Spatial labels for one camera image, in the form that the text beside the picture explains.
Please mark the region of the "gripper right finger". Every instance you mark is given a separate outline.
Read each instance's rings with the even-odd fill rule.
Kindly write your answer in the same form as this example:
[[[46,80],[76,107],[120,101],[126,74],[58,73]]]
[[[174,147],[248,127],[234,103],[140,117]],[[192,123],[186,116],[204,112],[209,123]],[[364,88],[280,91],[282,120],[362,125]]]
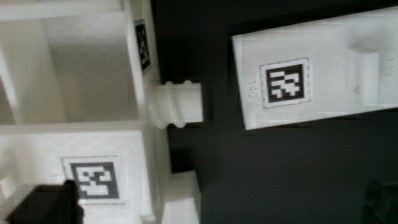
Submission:
[[[362,224],[398,224],[398,184],[373,180],[364,191]]]

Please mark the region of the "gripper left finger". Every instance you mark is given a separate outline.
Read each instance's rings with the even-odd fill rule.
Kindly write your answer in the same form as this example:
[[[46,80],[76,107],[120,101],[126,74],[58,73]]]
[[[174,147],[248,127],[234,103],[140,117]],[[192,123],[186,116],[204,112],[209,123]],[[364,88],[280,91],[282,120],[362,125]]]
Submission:
[[[78,199],[72,180],[65,180],[60,185],[35,186],[5,216],[7,224],[83,224]]]

